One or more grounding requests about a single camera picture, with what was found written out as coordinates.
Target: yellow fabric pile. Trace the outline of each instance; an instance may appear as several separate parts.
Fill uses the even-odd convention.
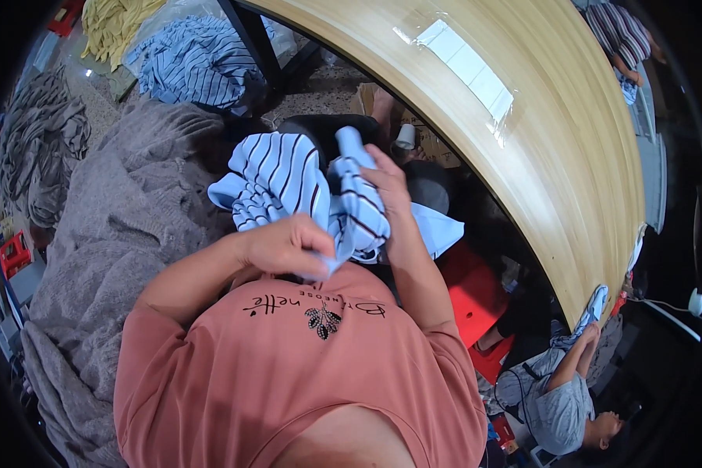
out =
[[[156,13],[166,0],[87,0],[83,5],[83,32],[88,36],[84,58],[110,59],[112,71],[122,64],[122,54],[140,24]]]

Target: wooden table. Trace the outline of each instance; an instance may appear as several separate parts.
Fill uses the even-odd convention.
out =
[[[396,94],[487,183],[570,327],[599,284],[609,289],[607,317],[645,220],[642,169],[618,82],[569,0],[238,4],[307,34]],[[447,41],[434,43],[435,33]],[[449,48],[466,55],[449,58]],[[496,75],[484,78],[490,90],[466,83],[472,52]],[[495,103],[500,85],[507,94]]]

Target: black hair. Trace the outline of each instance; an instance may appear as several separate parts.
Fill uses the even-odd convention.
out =
[[[582,464],[585,466],[618,466],[627,455],[632,428],[624,424],[617,435],[608,441],[608,448],[582,447],[578,452]]]

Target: paper cup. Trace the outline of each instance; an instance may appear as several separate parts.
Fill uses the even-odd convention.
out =
[[[395,138],[393,145],[403,150],[412,150],[414,148],[415,141],[416,127],[411,124],[403,124],[401,126],[401,132],[398,133],[398,137]]]

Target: pink t-shirt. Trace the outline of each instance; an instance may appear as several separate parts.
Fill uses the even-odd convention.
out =
[[[131,466],[269,466],[346,404],[390,418],[416,466],[477,466],[484,452],[455,323],[420,330],[358,265],[315,285],[248,283],[189,332],[146,308],[125,322],[114,424]]]

